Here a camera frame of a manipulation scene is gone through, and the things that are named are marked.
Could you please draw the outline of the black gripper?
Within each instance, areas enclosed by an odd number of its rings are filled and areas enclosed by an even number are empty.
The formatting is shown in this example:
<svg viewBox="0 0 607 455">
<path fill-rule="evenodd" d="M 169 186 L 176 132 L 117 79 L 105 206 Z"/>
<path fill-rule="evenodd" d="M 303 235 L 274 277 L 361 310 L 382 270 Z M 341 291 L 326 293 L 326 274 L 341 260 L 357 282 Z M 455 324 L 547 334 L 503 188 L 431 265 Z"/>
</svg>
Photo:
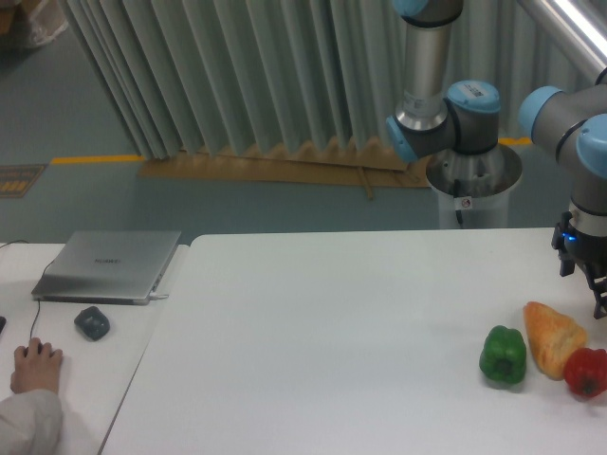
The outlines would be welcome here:
<svg viewBox="0 0 607 455">
<path fill-rule="evenodd" d="M 579 267 L 595 298 L 595 319 L 606 317 L 606 215 L 583 209 L 574 201 L 555 225 L 551 246 L 561 261 L 560 275 Z"/>
</svg>

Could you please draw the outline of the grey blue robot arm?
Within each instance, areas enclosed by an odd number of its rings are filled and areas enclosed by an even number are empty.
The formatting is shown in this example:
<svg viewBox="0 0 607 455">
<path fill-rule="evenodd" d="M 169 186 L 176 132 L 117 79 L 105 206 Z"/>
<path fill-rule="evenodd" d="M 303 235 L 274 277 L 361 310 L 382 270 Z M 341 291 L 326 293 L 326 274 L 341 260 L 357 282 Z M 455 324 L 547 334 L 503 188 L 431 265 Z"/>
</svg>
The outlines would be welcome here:
<svg viewBox="0 0 607 455">
<path fill-rule="evenodd" d="M 600 319 L 606 314 L 606 23 L 585 1 L 525 1 L 523 8 L 592 82 L 575 93 L 536 89 L 524 99 L 519 122 L 572 177 L 552 246 L 562 276 L 584 273 Z M 407 29 L 404 96 L 386 120 L 395 153 L 406 162 L 428 159 L 442 228 L 501 228 L 522 162 L 498 141 L 499 93 L 482 81 L 443 84 L 451 26 L 463 5 L 396 1 L 394 9 Z"/>
</svg>

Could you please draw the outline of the white sleeved forearm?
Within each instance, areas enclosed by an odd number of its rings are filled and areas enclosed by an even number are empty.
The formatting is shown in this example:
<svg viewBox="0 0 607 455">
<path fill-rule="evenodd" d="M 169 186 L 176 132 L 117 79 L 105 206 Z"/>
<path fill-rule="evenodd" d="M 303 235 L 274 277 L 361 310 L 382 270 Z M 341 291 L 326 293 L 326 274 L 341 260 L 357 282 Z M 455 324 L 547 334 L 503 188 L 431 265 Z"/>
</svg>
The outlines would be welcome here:
<svg viewBox="0 0 607 455">
<path fill-rule="evenodd" d="M 56 393 L 14 394 L 1 401 L 1 453 L 53 454 L 62 423 L 63 409 Z"/>
</svg>

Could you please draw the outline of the person's hand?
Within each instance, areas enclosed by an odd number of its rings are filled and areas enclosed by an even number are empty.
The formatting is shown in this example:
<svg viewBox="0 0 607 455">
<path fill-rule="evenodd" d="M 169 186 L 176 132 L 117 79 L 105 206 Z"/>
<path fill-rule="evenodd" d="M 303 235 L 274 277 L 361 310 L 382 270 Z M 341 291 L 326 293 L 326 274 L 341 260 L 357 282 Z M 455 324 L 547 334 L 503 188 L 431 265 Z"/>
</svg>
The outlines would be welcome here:
<svg viewBox="0 0 607 455">
<path fill-rule="evenodd" d="M 27 346 L 19 346 L 14 351 L 10 389 L 15 394 L 38 390 L 59 393 L 64 353 L 61 349 L 54 349 L 48 342 L 43 344 L 44 349 L 39 355 L 24 356 Z"/>
</svg>

